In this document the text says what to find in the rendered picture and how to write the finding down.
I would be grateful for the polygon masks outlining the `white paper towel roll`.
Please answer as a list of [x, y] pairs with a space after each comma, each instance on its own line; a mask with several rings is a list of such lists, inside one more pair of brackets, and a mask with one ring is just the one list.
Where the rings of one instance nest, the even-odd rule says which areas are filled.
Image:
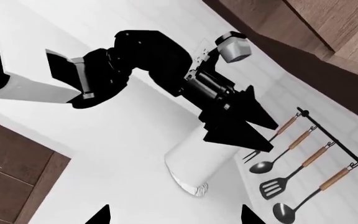
[[188, 194], [204, 197], [208, 180], [231, 160], [239, 147], [203, 140], [207, 130], [198, 126], [164, 156], [165, 165], [174, 181]]

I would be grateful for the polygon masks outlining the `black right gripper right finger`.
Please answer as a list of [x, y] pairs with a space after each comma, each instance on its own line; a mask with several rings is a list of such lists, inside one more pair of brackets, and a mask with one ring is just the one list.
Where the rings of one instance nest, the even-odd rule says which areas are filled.
[[262, 220], [247, 205], [242, 205], [242, 224], [262, 224]]

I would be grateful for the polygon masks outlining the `brown wooden base cabinet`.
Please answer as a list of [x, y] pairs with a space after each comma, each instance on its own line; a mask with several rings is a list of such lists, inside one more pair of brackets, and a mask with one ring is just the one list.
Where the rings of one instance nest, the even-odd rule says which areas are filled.
[[29, 224], [70, 160], [0, 125], [0, 224]]

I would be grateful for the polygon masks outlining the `black utensil rail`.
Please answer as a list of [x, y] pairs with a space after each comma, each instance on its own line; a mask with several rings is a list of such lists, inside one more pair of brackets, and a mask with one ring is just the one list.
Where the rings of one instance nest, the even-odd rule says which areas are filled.
[[350, 151], [343, 143], [341, 143], [338, 139], [336, 139], [330, 132], [328, 132], [325, 128], [322, 127], [317, 121], [315, 121], [311, 116], [310, 112], [308, 110], [303, 110], [300, 107], [296, 108], [302, 117], [305, 117], [308, 119], [311, 123], [313, 123], [323, 134], [325, 134], [329, 139], [334, 141], [346, 154], [348, 154], [351, 158], [353, 158], [356, 161], [356, 164], [358, 164], [358, 156], [356, 156], [352, 151]]

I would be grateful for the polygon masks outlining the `white and black robot torso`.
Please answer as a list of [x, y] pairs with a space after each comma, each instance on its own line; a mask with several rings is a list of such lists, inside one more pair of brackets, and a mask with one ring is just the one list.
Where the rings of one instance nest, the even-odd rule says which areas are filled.
[[0, 99], [65, 104], [80, 91], [30, 80], [6, 72], [0, 54]]

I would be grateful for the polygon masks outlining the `white wall socket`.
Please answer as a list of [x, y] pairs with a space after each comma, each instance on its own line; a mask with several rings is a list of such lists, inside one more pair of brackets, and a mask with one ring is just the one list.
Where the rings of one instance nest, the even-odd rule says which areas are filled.
[[209, 52], [214, 47], [214, 44], [212, 44], [207, 39], [201, 40], [201, 42], [198, 44], [198, 46], [194, 50], [194, 55], [203, 55]]

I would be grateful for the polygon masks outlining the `brown wooden wall cabinet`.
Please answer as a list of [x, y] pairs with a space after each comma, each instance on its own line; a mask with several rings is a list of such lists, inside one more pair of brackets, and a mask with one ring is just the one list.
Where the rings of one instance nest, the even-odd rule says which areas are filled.
[[226, 22], [246, 34], [296, 48], [358, 76], [358, 63], [335, 55], [287, 0], [202, 0]]

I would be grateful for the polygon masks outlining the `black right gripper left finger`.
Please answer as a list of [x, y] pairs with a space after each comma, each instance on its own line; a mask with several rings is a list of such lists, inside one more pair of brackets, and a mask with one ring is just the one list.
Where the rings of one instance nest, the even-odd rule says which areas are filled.
[[110, 224], [111, 212], [109, 205], [105, 205], [94, 214], [85, 224]]

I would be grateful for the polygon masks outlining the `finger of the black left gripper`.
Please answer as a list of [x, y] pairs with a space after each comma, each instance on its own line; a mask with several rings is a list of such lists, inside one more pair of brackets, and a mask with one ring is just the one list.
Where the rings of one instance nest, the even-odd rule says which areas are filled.
[[231, 95], [229, 105], [228, 112], [236, 118], [271, 130], [278, 128], [278, 124], [256, 100], [252, 85]]
[[203, 140], [211, 143], [243, 147], [256, 151], [270, 152], [273, 145], [246, 122], [228, 121], [205, 124], [206, 135]]

